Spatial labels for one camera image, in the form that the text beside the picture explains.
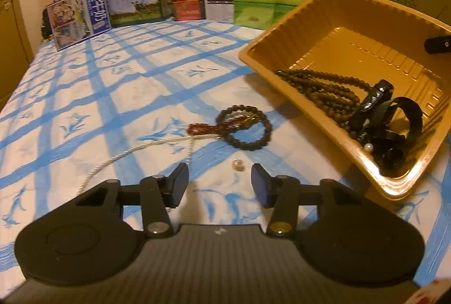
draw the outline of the wooden door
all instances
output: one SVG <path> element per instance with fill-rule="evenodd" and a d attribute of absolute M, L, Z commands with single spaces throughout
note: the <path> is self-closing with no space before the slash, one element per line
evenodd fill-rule
<path fill-rule="evenodd" d="M 20 25 L 19 0 L 0 0 L 0 110 L 28 68 L 31 48 Z"/>

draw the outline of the brown plastic tray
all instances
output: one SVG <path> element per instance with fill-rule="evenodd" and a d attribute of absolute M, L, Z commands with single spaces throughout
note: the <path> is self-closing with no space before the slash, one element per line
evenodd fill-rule
<path fill-rule="evenodd" d="M 388 0 L 307 0 L 240 52 L 240 59 L 310 117 L 390 200 L 406 196 L 425 171 L 451 126 L 451 54 L 429 55 L 424 41 L 450 35 L 448 26 Z M 423 133 L 406 163 L 391 176 L 379 173 L 371 155 L 323 111 L 274 74 L 301 68 L 358 77 L 370 84 L 386 79 L 393 97 L 416 101 Z M 352 87 L 363 99 L 364 91 Z M 390 124 L 406 133 L 403 113 Z"/>

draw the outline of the blue and white bedsheet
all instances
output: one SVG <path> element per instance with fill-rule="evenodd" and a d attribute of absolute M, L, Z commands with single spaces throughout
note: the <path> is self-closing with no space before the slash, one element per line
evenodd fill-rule
<path fill-rule="evenodd" d="M 272 175 L 311 184 L 334 178 L 366 192 L 422 232 L 427 251 L 418 283 L 451 276 L 451 139 L 408 199 L 387 202 L 323 132 L 238 60 L 239 49 L 259 33 L 208 21 L 165 21 L 115 29 L 58 53 L 52 43 L 41 48 L 0 113 L 0 297 L 23 281 L 13 253 L 19 231 L 73 198 L 93 167 L 146 140 L 186 135 L 190 123 L 212 124 L 220 110 L 243 103 L 268 115 L 272 141 L 255 152 L 220 140 L 195 142 L 191 183 L 170 212 L 175 223 L 265 228 L 269 212 L 250 184 L 252 163 L 261 163 Z M 261 129 L 240 133 L 247 140 Z M 169 173 L 187 146 L 148 147 L 104 169 L 93 184 L 107 178 L 135 184 Z M 234 158 L 244 161 L 244 172 L 231 168 Z M 309 207 L 299 214 L 304 222 L 315 218 Z M 142 226 L 137 208 L 126 208 L 125 219 Z"/>

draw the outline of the black rubber strap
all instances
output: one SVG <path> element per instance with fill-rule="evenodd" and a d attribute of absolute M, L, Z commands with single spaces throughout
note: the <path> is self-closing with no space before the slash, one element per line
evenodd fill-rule
<path fill-rule="evenodd" d="M 411 147 L 420 137 L 423 130 L 423 112 L 421 111 L 420 106 L 410 98 L 397 97 L 381 103 L 374 109 L 369 127 L 378 128 L 382 123 L 388 123 L 395 114 L 397 108 L 403 110 L 410 122 L 410 130 L 405 138 L 404 145 L 406 147 Z"/>

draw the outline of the bedsheet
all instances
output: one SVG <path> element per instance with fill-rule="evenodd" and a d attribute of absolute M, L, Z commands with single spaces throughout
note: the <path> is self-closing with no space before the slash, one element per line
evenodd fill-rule
<path fill-rule="evenodd" d="M 415 277 L 425 285 L 451 276 L 451 163 L 448 138 L 418 187 L 400 202 L 384 200 L 357 167 L 297 108 L 238 60 L 238 51 L 260 33 L 209 21 L 150 23 L 114 29 L 56 52 L 41 47 L 0 113 L 0 297 L 23 281 L 14 239 L 32 220 L 73 198 L 89 171 L 147 140 L 186 135 L 190 123 L 212 124 L 233 104 L 264 111 L 273 124 L 270 144 L 244 152 L 221 140 L 196 141 L 190 184 L 175 224 L 259 223 L 262 211 L 250 184 L 252 163 L 272 175 L 302 183 L 333 178 L 367 194 L 417 227 L 426 254 Z M 259 137 L 253 126 L 243 140 Z M 95 176 L 122 184 L 170 173 L 186 157 L 188 142 L 151 146 Z M 245 170 L 232 169 L 234 158 Z M 125 220 L 142 228 L 140 211 Z M 299 209 L 301 224 L 316 210 Z"/>

